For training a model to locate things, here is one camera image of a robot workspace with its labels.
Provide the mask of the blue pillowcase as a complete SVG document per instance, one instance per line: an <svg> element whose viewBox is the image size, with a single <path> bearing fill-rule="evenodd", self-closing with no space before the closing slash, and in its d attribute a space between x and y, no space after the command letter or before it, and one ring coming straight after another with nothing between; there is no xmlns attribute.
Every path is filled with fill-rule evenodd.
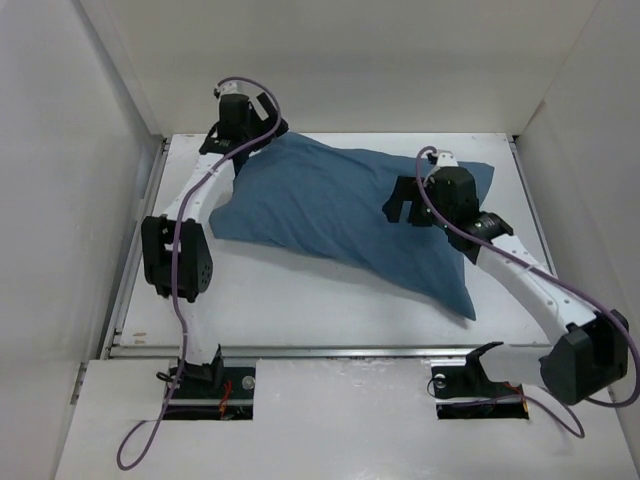
<svg viewBox="0 0 640 480"><path fill-rule="evenodd" d="M416 161L338 149L288 132L251 156L229 201L210 215L215 238L280 247L363 268L468 319L476 312L464 258L436 227L390 223L382 207Z"/></svg>

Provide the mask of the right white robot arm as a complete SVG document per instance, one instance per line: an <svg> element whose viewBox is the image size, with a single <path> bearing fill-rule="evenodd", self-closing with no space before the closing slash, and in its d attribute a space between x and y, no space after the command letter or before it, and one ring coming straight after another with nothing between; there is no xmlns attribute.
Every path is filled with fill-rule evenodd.
<svg viewBox="0 0 640 480"><path fill-rule="evenodd" d="M455 250L524 307L549 343L538 350L492 342L472 351L463 370L472 395L487 393L500 381L516 381L575 405L638 366L639 351L623 316L534 266L513 228L481 210L468 170L444 166L426 178L398 177L382 207L389 222L399 221L405 203L411 205L411 225L442 229Z"/></svg>

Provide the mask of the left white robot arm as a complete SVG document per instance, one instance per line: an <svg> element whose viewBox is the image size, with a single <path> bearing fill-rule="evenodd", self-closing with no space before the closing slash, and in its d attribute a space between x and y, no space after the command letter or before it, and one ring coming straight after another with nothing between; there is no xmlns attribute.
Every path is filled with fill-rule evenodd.
<svg viewBox="0 0 640 480"><path fill-rule="evenodd" d="M224 382L219 348L199 343L203 327L195 307L214 276L209 216L251 154L288 131L278 102L266 92L252 98L219 87L215 96L219 118L198 150L193 173L169 207L141 224L145 280L171 302L181 330L178 366L169 380L189 382L205 397L217 394Z"/></svg>

